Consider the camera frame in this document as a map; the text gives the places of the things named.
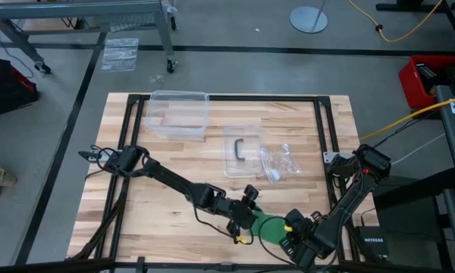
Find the round metal base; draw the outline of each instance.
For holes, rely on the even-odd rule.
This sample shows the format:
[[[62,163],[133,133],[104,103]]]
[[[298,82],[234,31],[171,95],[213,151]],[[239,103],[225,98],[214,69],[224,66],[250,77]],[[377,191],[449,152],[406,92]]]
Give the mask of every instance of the round metal base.
[[[291,25],[304,33],[317,33],[324,30],[327,26],[327,16],[321,13],[318,22],[313,27],[319,10],[313,7],[298,7],[290,13]]]

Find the clear plastic bin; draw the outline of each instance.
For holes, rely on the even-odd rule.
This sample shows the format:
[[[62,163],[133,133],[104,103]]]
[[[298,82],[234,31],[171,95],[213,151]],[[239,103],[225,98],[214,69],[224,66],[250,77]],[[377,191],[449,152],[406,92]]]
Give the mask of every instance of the clear plastic bin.
[[[204,140],[208,121],[206,93],[157,90],[146,108],[146,126],[161,138]]]
[[[260,126],[227,126],[222,128],[222,135],[224,175],[226,177],[262,177],[265,175],[260,154],[263,145],[263,133]]]

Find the cart wheel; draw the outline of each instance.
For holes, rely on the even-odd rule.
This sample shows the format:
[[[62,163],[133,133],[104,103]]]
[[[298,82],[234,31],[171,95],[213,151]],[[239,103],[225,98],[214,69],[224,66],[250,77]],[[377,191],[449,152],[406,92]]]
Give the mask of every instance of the cart wheel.
[[[170,17],[170,27],[172,28],[172,30],[177,30],[177,23],[175,22],[174,16]]]
[[[51,73],[51,68],[48,67],[48,66],[45,65],[45,64],[42,64],[42,65],[37,65],[37,64],[35,64],[34,67],[35,67],[35,69],[36,69],[38,72],[40,72],[40,73],[42,73],[42,74],[50,74],[50,73]]]
[[[455,2],[453,2],[453,3],[450,4],[450,8],[451,8],[451,9],[455,9]]]
[[[172,62],[172,60],[168,60],[167,61],[167,72],[172,74],[172,73],[174,73],[174,71],[175,71],[174,63]]]

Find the green object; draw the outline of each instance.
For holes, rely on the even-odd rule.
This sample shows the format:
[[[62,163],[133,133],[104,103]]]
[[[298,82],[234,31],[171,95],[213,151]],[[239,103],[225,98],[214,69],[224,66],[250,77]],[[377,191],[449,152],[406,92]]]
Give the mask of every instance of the green object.
[[[267,221],[263,225],[260,235],[259,226],[261,223],[274,215],[267,215],[258,207],[256,207],[253,212],[258,216],[258,219],[256,219],[253,225],[253,236],[260,236],[263,240],[275,244],[278,244],[278,242],[286,236],[287,232],[284,229],[285,223],[284,220],[280,218],[274,218]]]

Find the gray floor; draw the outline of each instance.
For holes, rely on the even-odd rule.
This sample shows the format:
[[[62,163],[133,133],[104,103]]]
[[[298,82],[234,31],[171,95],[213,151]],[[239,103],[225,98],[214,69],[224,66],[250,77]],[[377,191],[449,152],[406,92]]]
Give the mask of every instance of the gray floor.
[[[404,34],[425,16],[377,12],[373,2],[356,2],[384,24],[390,37]],[[179,1],[180,28],[172,33],[172,39],[175,45],[192,46],[455,51],[455,35],[443,14],[436,14],[405,41],[391,44],[382,42],[372,23],[346,1],[328,2],[325,12],[329,25],[321,33],[307,35],[292,28],[288,15],[293,8],[319,4],[313,0]],[[33,36],[30,40],[94,43],[97,37],[97,34]],[[155,32],[108,35],[112,37],[138,37],[141,44],[158,44]],[[10,51],[33,66],[22,52]],[[0,165],[15,171],[20,179],[0,199],[0,265],[11,264],[17,255],[92,52],[40,49],[39,53],[54,71],[47,76],[35,73],[33,81],[41,91],[41,99],[30,107],[0,115]],[[77,151],[94,143],[109,92],[173,89],[206,93],[345,94],[350,96],[360,136],[409,113],[397,76],[409,58],[214,52],[176,55],[180,66],[172,75],[165,72],[163,52],[139,52],[133,72],[102,73],[96,67],[29,262],[58,261],[65,256],[88,168]],[[3,49],[0,58],[8,58]],[[28,74],[21,64],[12,63]],[[165,82],[153,83],[150,79],[155,75],[161,75]],[[441,122],[423,121],[389,140],[381,151],[398,159],[442,132]],[[421,178],[451,166],[448,146],[441,139],[395,165],[393,174]],[[428,203],[422,202],[379,212],[380,221],[392,231],[431,229],[434,219],[421,213],[427,212],[427,207]],[[389,236],[391,260],[395,263],[439,267],[431,239],[404,234]]]

